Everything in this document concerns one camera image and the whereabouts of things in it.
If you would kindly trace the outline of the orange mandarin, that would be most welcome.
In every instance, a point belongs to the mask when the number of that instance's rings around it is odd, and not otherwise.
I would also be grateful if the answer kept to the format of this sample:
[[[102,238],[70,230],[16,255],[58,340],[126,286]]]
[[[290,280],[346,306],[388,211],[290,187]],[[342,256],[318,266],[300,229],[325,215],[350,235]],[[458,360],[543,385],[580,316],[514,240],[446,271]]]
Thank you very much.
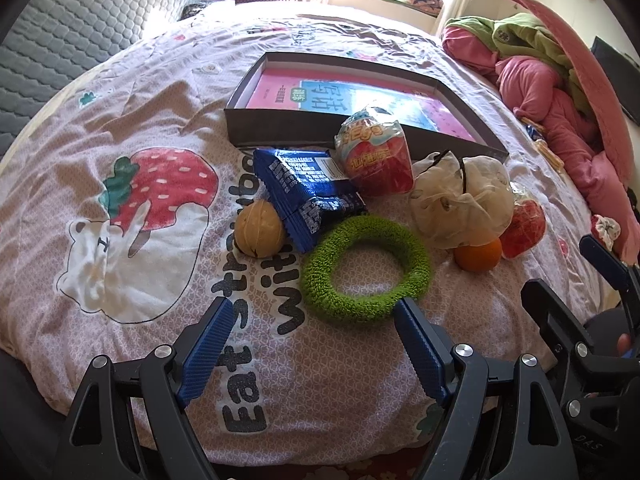
[[[501,240],[496,238],[482,246],[461,246],[454,248],[454,263],[463,271],[485,273],[492,270],[502,256]]]

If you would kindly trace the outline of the walnut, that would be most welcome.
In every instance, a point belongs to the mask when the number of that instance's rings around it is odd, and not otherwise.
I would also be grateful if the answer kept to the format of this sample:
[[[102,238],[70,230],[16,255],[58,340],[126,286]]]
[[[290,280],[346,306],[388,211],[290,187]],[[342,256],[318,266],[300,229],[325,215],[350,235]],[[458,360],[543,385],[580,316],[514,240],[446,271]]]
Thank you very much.
[[[285,229],[268,200],[256,200],[241,210],[235,222],[234,241],[244,255],[257,259],[280,252],[285,242]]]

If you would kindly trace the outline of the beige mesh scrunchie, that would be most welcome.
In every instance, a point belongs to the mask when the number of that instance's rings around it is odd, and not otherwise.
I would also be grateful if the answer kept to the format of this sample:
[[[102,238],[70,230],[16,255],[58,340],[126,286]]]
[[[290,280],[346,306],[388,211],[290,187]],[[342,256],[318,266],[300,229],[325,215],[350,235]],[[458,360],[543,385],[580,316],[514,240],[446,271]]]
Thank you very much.
[[[409,208],[427,246],[483,246],[510,226],[515,198],[502,162],[433,152],[412,166]]]

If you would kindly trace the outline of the red white surprise egg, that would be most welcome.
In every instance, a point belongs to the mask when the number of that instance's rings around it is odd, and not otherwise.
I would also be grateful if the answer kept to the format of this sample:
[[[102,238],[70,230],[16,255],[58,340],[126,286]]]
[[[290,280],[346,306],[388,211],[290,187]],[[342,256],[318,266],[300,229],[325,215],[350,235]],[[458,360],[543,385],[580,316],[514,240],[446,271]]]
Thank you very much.
[[[363,196],[406,194],[413,188],[404,129],[384,108],[358,110],[342,124],[334,145],[344,173]]]

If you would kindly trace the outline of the floral scrunchie at edge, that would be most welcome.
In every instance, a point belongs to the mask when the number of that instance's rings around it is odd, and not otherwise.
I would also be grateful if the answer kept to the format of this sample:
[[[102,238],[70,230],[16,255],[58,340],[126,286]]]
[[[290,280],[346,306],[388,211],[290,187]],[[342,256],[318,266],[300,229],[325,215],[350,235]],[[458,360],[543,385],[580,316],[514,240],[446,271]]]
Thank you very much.
[[[593,214],[591,216],[592,236],[609,252],[612,252],[616,240],[620,237],[620,225],[612,218]]]

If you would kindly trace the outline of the pink blanket pile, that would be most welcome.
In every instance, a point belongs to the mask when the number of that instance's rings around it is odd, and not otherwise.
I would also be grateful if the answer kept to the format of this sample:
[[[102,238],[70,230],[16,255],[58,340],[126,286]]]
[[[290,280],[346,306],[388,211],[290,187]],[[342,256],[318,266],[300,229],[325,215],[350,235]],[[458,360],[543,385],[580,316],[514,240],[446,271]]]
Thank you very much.
[[[598,126],[578,112],[573,99],[562,89],[558,72],[531,55],[503,58],[459,26],[445,28],[442,47],[452,58],[491,80],[516,118],[544,128],[544,140],[562,160],[591,211],[620,225],[614,252],[623,263],[637,263],[639,222],[626,188],[601,148]]]

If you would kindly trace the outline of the yellow biscuit packet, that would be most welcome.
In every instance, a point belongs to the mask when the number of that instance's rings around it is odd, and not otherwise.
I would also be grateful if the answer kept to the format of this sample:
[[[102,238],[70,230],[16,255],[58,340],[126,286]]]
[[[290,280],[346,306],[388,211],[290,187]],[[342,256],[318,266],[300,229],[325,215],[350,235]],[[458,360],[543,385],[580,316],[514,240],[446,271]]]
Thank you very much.
[[[536,150],[544,156],[546,161],[551,165],[551,167],[556,172],[562,172],[564,170],[564,162],[559,158],[558,155],[555,155],[550,148],[548,147],[547,142],[544,139],[537,139],[534,141],[536,146]]]

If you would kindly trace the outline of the small blue snack packet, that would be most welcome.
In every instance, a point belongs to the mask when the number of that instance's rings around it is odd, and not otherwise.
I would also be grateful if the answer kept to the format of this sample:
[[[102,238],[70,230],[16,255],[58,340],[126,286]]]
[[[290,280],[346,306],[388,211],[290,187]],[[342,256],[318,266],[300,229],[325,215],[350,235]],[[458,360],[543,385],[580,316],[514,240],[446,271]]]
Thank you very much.
[[[521,122],[524,124],[527,134],[534,142],[544,140],[544,134],[546,133],[544,126],[538,125],[526,117],[522,117]]]

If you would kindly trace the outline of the black television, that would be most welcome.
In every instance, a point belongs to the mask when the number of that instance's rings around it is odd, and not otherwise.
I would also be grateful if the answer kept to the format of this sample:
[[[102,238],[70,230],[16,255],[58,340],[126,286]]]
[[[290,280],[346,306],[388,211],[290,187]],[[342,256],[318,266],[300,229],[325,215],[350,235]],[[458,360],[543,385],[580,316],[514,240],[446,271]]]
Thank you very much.
[[[638,125],[640,118],[639,65],[598,36],[593,39],[591,52],[612,84],[624,113]]]

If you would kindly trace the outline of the green blanket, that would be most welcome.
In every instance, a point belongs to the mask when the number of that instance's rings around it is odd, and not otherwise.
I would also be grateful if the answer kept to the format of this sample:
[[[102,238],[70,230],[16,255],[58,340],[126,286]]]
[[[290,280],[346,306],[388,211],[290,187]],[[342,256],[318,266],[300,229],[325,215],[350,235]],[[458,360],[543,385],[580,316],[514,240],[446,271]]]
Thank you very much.
[[[594,117],[573,63],[534,14],[517,13],[497,21],[482,16],[452,18],[442,31],[442,47],[461,64],[493,80],[497,79],[497,63],[505,58],[538,58],[561,76],[576,108],[585,116]]]

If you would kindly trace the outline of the pink blue book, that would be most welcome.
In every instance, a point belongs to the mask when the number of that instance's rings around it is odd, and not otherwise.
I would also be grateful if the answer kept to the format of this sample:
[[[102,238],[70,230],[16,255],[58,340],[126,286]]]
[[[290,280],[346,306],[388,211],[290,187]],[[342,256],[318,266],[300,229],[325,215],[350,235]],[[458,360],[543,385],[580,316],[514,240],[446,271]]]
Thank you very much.
[[[365,107],[389,112],[401,125],[474,141],[469,128],[434,89],[318,70],[266,68],[246,104],[264,110],[306,110],[350,116]]]

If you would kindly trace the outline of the dark cardboard box tray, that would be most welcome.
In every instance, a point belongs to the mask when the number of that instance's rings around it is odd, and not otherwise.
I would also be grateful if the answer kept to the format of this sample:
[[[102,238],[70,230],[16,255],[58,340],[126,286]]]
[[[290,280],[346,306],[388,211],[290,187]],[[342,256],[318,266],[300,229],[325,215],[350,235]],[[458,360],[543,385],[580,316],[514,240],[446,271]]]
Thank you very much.
[[[431,152],[508,151],[461,96],[442,81],[356,58],[268,52],[234,90],[224,114],[238,148],[342,148],[356,155],[403,136],[412,159]]]

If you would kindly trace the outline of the floral cushion on sill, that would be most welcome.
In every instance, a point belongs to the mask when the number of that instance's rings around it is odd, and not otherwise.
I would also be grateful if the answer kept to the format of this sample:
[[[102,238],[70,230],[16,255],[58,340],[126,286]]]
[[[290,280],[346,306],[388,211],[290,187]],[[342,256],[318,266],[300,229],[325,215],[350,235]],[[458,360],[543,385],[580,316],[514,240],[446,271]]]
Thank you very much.
[[[442,0],[407,0],[409,6],[412,6],[416,10],[431,16],[432,18],[437,18],[439,16],[440,11],[442,10],[442,5],[444,4]]]

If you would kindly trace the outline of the grey quilted headboard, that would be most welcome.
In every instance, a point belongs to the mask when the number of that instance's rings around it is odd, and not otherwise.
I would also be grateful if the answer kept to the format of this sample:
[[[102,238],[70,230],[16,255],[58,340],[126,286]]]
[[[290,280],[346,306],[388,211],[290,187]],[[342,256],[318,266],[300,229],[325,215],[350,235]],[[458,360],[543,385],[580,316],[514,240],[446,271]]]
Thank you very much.
[[[1,148],[66,84],[201,0],[29,0],[1,41]]]

